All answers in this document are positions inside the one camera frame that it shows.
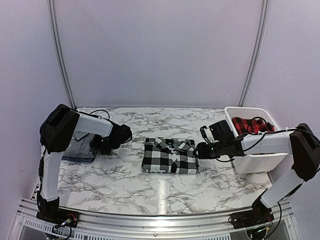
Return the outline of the grey shirt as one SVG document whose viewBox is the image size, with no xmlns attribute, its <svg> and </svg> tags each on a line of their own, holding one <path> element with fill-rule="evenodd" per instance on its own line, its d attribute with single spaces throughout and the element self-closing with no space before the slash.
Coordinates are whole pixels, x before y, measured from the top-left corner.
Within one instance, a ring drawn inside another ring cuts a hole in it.
<svg viewBox="0 0 320 240">
<path fill-rule="evenodd" d="M 94 138 L 94 134 L 83 131 L 75 131 L 64 151 L 63 156 L 76 158 L 93 158 L 97 155 L 97 150 L 90 145 Z"/>
</svg>

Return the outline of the black white plaid shirt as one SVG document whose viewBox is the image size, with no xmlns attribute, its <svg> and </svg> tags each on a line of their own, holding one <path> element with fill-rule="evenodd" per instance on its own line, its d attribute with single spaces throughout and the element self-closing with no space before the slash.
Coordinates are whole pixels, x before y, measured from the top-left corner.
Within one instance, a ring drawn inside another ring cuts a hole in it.
<svg viewBox="0 0 320 240">
<path fill-rule="evenodd" d="M 198 173 L 199 161 L 194 155 L 192 139 L 146 138 L 141 163 L 145 173 L 192 174 Z"/>
</svg>

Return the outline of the blue checked shirt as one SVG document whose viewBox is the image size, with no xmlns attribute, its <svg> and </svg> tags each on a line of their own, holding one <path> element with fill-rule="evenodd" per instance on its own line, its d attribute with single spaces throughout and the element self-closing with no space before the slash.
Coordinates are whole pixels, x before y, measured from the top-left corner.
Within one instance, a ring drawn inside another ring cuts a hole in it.
<svg viewBox="0 0 320 240">
<path fill-rule="evenodd" d="M 77 163 L 92 163 L 95 160 L 95 157 L 70 157 L 70 156 L 63 156 L 61 158 L 62 161 L 69 161 L 69 162 L 77 162 Z"/>
</svg>

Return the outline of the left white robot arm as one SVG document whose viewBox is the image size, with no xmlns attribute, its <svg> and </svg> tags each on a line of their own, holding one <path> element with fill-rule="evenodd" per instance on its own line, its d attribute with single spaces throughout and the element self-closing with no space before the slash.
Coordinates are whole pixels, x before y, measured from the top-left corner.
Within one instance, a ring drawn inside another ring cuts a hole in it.
<svg viewBox="0 0 320 240">
<path fill-rule="evenodd" d="M 38 167 L 40 187 L 37 206 L 38 212 L 53 223 L 60 222 L 66 216 L 60 208 L 58 178 L 63 153 L 75 132 L 92 134 L 93 148 L 104 155 L 132 139 L 129 126 L 72 109 L 65 104 L 58 105 L 49 114 L 39 129 L 42 153 Z"/>
</svg>

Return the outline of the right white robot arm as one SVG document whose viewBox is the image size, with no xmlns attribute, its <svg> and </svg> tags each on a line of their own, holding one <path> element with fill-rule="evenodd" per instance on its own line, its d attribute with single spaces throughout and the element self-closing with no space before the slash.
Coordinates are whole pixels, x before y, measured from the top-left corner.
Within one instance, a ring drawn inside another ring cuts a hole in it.
<svg viewBox="0 0 320 240">
<path fill-rule="evenodd" d="M 247 214 L 252 224 L 260 223 L 267 216 L 267 210 L 293 194 L 320 170 L 320 140 L 306 123 L 294 128 L 236 136 L 227 121 L 222 120 L 211 125 L 210 130 L 213 141 L 201 130 L 204 141 L 198 143 L 193 152 L 199 159 L 218 161 L 222 156 L 230 160 L 249 157 L 273 159 L 280 155 L 293 158 L 292 167 L 252 204 L 253 209 Z"/>
</svg>

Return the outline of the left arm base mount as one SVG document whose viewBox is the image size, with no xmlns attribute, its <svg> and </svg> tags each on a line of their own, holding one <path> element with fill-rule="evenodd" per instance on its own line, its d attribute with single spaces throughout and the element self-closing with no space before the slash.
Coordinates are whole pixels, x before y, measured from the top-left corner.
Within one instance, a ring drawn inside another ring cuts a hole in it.
<svg viewBox="0 0 320 240">
<path fill-rule="evenodd" d="M 37 219 L 53 223 L 55 225 L 58 225 L 59 227 L 62 227 L 63 223 L 65 223 L 65 225 L 68 225 L 72 228 L 77 227 L 79 217 L 79 212 L 62 208 L 58 208 L 57 211 L 53 211 L 51 213 L 43 213 L 38 211 L 36 214 Z"/>
</svg>

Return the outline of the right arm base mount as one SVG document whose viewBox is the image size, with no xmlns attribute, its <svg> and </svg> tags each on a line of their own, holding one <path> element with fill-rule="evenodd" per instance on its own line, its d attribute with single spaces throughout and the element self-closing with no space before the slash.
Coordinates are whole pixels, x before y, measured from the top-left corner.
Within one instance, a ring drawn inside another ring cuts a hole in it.
<svg viewBox="0 0 320 240">
<path fill-rule="evenodd" d="M 274 215 L 271 210 L 266 213 L 261 213 L 254 210 L 246 210 L 234 212 L 228 218 L 228 222 L 234 229 L 248 228 L 265 223 L 271 223 L 274 220 Z"/>
</svg>

